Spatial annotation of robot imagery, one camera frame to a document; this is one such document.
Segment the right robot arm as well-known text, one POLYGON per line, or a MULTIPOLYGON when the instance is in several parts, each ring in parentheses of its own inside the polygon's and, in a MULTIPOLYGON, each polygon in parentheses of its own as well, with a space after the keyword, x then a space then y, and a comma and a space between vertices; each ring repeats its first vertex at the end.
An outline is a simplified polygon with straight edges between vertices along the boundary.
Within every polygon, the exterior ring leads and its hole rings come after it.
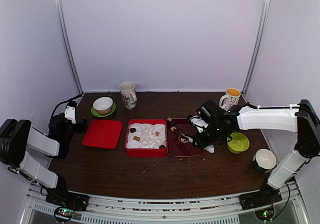
POLYGON ((197 109, 187 120, 197 128, 192 144, 204 149, 232 132, 262 130, 271 149, 280 153, 277 144, 292 143, 281 163, 271 171, 267 186, 256 194, 259 204, 268 204, 276 191, 297 174, 302 166, 320 154, 320 119, 307 99, 287 106, 232 106, 224 110, 212 100, 197 109))

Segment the red tin box base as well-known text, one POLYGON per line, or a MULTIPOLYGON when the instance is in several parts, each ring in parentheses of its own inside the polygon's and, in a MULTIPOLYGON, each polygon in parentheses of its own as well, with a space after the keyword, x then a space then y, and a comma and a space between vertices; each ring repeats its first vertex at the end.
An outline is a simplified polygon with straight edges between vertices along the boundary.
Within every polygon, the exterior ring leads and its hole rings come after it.
POLYGON ((128 127, 126 131, 126 139, 125 139, 125 150, 129 157, 133 158, 162 158, 167 155, 167 127, 166 122, 163 119, 132 119, 128 122, 128 127), (165 134, 166 134, 166 148, 165 149, 128 149, 126 147, 128 133, 129 133, 129 125, 133 123, 148 123, 148 124, 164 124, 165 125, 165 134))

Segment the red chocolate tray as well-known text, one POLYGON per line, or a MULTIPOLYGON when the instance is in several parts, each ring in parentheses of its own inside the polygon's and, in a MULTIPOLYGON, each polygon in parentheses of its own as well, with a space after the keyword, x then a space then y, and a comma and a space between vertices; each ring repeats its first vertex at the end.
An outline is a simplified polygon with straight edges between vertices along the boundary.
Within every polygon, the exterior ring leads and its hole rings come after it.
MULTIPOLYGON (((168 119, 166 120, 167 154, 173 158, 202 156, 204 154, 203 149, 195 148, 189 142, 180 141, 177 136, 170 131, 172 124, 168 119)), ((197 132, 197 129, 192 126, 187 119, 173 119, 173 121, 176 127, 185 130, 191 135, 194 135, 197 132)))

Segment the red tin lid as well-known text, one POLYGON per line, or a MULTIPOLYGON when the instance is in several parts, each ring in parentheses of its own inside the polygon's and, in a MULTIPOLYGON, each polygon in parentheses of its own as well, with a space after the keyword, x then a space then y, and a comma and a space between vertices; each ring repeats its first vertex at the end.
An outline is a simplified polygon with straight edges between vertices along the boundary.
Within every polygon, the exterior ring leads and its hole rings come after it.
POLYGON ((82 140, 85 147, 114 150, 118 146, 123 123, 121 121, 93 120, 82 140))

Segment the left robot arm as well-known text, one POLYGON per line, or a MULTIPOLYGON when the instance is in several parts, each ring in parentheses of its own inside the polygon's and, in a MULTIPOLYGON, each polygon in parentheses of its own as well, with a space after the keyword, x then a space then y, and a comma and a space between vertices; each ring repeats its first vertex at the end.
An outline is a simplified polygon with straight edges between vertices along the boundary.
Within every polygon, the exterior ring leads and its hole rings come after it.
POLYGON ((50 119, 48 135, 34 128, 30 120, 6 119, 0 126, 0 161, 10 171, 47 188, 55 201, 67 206, 72 202, 72 195, 65 179, 48 170, 32 156, 32 151, 49 158, 65 159, 74 134, 85 133, 87 128, 87 119, 77 122, 63 113, 50 119))

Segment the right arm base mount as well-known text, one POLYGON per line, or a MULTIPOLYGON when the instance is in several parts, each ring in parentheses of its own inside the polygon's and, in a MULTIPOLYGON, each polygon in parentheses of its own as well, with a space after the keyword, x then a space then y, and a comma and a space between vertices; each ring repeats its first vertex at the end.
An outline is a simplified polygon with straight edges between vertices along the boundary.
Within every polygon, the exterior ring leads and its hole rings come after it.
POLYGON ((261 192, 242 194, 238 198, 243 211, 271 206, 272 204, 282 200, 282 196, 280 194, 269 195, 261 192))

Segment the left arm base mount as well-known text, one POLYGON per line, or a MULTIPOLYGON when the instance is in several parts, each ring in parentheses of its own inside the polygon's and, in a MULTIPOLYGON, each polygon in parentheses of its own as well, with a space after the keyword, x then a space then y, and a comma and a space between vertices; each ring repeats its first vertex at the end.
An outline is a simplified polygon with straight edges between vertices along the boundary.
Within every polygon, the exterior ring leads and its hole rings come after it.
POLYGON ((67 197, 58 197, 56 194, 48 194, 45 201, 56 206, 73 211, 86 211, 90 197, 83 194, 67 193, 67 197))

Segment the metal serving tongs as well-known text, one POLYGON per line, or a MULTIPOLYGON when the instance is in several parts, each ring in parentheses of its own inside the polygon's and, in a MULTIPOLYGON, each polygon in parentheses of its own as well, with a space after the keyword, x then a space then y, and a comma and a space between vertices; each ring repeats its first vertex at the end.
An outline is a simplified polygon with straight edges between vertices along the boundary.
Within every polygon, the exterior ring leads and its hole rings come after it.
POLYGON ((207 147, 201 147, 200 144, 198 144, 196 142, 196 140, 192 137, 191 134, 189 134, 188 132, 186 132, 185 130, 183 130, 179 127, 176 127, 176 126, 174 126, 174 127, 175 127, 174 132, 171 131, 171 128, 170 128, 170 131, 173 134, 175 134, 180 141, 189 142, 192 144, 193 147, 198 148, 198 149, 204 149, 211 154, 215 152, 214 145, 208 145, 207 147))

